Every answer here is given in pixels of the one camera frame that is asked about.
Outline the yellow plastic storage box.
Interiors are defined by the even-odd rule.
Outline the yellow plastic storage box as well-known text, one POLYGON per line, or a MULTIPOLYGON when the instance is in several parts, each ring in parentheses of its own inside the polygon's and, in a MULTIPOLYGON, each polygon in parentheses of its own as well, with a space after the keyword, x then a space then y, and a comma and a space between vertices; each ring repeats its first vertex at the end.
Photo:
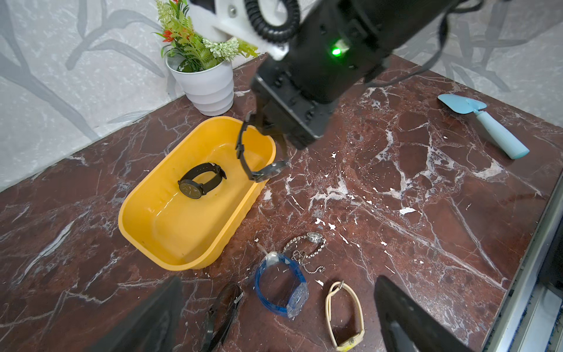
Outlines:
POLYGON ((276 158, 273 139, 255 128, 232 117, 205 120, 127 196, 121 234, 166 270, 216 261, 265 187, 245 173, 238 142, 251 170, 276 158))

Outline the beige strap watch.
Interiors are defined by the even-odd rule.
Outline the beige strap watch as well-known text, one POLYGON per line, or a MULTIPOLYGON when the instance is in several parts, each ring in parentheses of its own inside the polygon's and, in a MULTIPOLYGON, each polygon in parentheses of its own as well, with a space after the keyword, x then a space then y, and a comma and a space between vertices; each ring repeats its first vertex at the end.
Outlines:
POLYGON ((366 328, 358 295, 344 281, 335 281, 325 298, 325 321, 336 351, 350 351, 363 342, 366 328))

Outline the thin dark strap watch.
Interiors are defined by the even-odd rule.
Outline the thin dark strap watch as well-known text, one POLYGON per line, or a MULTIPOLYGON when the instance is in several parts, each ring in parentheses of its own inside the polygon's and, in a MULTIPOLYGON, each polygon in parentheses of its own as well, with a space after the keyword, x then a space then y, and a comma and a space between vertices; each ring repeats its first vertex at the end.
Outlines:
POLYGON ((236 156, 249 180, 263 183, 278 176, 290 165, 284 135, 265 121, 262 135, 261 119, 250 112, 245 117, 236 142, 236 156))

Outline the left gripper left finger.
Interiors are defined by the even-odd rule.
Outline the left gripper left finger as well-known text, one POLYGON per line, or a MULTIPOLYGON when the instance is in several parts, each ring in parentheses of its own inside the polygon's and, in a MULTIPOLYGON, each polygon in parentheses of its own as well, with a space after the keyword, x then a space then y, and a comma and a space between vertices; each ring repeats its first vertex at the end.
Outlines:
POLYGON ((171 277, 88 351, 171 351, 182 307, 182 282, 171 277))

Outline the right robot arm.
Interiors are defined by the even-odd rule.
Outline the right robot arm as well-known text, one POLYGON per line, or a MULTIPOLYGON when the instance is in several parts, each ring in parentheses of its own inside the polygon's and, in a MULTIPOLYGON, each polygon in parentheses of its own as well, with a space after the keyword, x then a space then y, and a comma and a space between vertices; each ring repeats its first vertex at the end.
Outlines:
POLYGON ((438 41, 448 17, 481 1, 190 1, 196 31, 212 41, 244 40, 266 53, 252 80, 251 123, 299 150, 321 139, 341 96, 356 83, 376 87, 391 54, 434 19, 438 41))

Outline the silver chain watch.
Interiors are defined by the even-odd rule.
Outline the silver chain watch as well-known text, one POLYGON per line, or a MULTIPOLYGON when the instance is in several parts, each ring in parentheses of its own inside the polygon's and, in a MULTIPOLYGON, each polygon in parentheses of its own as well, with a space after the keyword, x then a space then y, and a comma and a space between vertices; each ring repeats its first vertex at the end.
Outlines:
POLYGON ((316 268, 309 268, 309 264, 317 257, 327 245, 326 238, 320 233, 308 232, 305 235, 296 236, 290 239, 284 246, 283 253, 290 259, 297 262, 308 274, 319 274, 325 271, 323 265, 316 268))

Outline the black slim watch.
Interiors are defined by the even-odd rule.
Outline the black slim watch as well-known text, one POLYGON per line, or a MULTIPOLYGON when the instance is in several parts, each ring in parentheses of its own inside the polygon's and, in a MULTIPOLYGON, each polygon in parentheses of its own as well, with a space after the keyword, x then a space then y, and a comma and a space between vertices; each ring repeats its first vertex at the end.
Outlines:
POLYGON ((200 199, 226 179, 227 174, 220 165, 208 162, 187 171, 177 184, 184 196, 191 199, 200 199))

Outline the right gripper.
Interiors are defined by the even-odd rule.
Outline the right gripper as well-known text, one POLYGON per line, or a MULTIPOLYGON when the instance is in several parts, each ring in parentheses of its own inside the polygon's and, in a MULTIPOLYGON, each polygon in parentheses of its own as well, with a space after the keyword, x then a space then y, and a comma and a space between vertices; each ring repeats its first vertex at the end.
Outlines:
POLYGON ((371 82, 390 54, 456 1, 320 1, 300 25, 285 57, 267 58, 252 80, 249 123, 302 150, 323 137, 341 96, 371 82))

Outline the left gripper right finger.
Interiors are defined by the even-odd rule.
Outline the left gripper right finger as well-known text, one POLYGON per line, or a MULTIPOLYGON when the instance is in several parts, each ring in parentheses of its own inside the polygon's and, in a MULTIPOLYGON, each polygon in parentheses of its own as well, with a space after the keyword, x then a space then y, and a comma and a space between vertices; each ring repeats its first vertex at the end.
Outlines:
POLYGON ((387 351, 469 351, 386 276, 375 282, 375 305, 387 351))

